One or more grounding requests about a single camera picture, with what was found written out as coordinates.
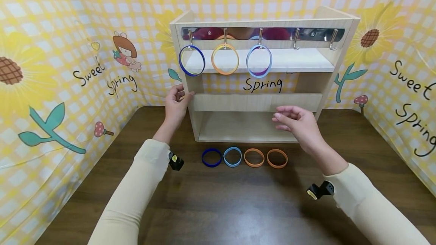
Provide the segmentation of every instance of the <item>checkered backdrop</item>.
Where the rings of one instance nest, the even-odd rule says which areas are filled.
[[[436,194],[436,90],[424,95],[436,81],[436,0],[1,3],[2,244],[33,244],[135,110],[163,105],[179,83],[169,22],[190,9],[210,21],[310,18],[320,5],[360,16],[327,107],[363,113]],[[249,92],[291,93],[297,78],[210,74],[204,86],[208,93],[247,93],[247,79],[281,81]]]

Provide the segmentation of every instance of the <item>wooden table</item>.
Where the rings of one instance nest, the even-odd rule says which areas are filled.
[[[136,152],[163,119],[163,107],[140,108],[37,244],[86,244]],[[324,110],[318,123],[325,140],[436,244],[435,197],[364,116]],[[298,144],[237,144],[243,151],[257,147],[265,154],[284,150],[289,163],[283,169],[267,163],[259,168],[244,162],[236,168],[202,164],[206,148],[224,151],[230,146],[195,142],[186,116],[171,143],[185,164],[181,171],[169,168],[158,185],[141,223],[139,244],[369,244],[332,197],[315,202],[305,193],[312,183],[322,183],[322,175]]]

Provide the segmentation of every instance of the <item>blue ring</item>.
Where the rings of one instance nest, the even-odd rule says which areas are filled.
[[[237,151],[239,152],[239,155],[241,156],[241,158],[239,159],[239,161],[238,161],[236,164],[230,164],[230,163],[227,162],[227,160],[226,160],[226,154],[227,154],[229,151],[231,151],[231,150],[237,150]],[[237,167],[239,164],[241,164],[242,159],[243,159],[243,153],[242,153],[242,151],[241,151],[239,148],[237,148],[237,147],[230,147],[230,148],[228,148],[226,151],[224,151],[224,154],[223,154],[223,160],[224,160],[224,163],[226,163],[226,165],[228,165],[229,167]]]
[[[257,48],[264,48],[264,49],[266,49],[268,51],[268,53],[269,53],[269,65],[268,65],[268,68],[266,69],[266,71],[261,71],[261,72],[253,73],[250,70],[250,68],[248,67],[248,59],[250,58],[251,53],[255,49],[257,49]],[[273,64],[272,64],[273,63],[273,59],[272,58],[273,58],[273,56],[271,54],[271,51],[267,47],[265,47],[264,45],[253,45],[253,47],[250,49],[250,51],[247,54],[246,63],[247,63],[248,73],[250,73],[251,76],[253,76],[255,78],[258,78],[258,79],[265,77],[269,73],[269,71],[271,70],[271,67],[273,66]]]
[[[189,48],[189,47],[191,47],[191,48],[197,50],[198,53],[200,53],[201,58],[203,58],[203,70],[201,70],[201,72],[198,73],[198,74],[192,74],[192,73],[189,73],[189,71],[187,71],[186,68],[185,68],[185,67],[183,66],[183,64],[182,64],[182,52],[183,52],[185,49]],[[182,49],[180,50],[180,52],[179,52],[179,65],[180,65],[180,68],[183,70],[183,72],[184,72],[186,75],[191,76],[191,77],[196,77],[196,76],[199,76],[201,73],[203,73],[204,68],[206,67],[206,59],[204,58],[204,54],[203,54],[203,52],[201,52],[200,48],[196,47],[195,45],[187,45],[186,47],[182,48]]]
[[[217,163],[215,163],[215,164],[208,164],[207,162],[204,161],[204,156],[206,155],[206,153],[208,153],[208,152],[212,152],[212,151],[214,151],[214,152],[216,152],[216,153],[219,154],[219,161],[218,161]],[[206,165],[207,167],[216,167],[216,166],[218,166],[219,164],[221,164],[221,161],[222,161],[222,160],[223,160],[223,157],[221,156],[221,152],[220,152],[219,150],[217,150],[217,149],[214,149],[214,148],[211,148],[211,149],[207,149],[207,150],[205,150],[205,151],[203,152],[203,154],[201,155],[201,161],[202,161],[203,164]]]

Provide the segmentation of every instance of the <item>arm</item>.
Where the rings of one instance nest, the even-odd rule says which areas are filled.
[[[148,139],[135,155],[134,162],[121,180],[101,214],[89,245],[138,243],[139,225],[148,202],[168,167],[169,143],[186,114],[193,97],[184,96],[183,86],[171,88],[166,97],[165,120],[153,139]]]
[[[348,164],[322,138],[312,112],[295,106],[277,108],[273,121],[290,131],[332,183],[333,199],[374,245],[430,245],[416,227],[391,204],[368,177]]]

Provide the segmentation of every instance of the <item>black clip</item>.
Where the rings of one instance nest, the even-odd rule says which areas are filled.
[[[324,195],[333,195],[335,188],[332,183],[324,181],[320,187],[316,184],[312,184],[307,190],[307,194],[314,200],[320,199]]]
[[[179,171],[183,164],[185,163],[180,157],[177,157],[172,151],[170,151],[168,155],[168,159],[170,160],[170,167],[172,170]]]

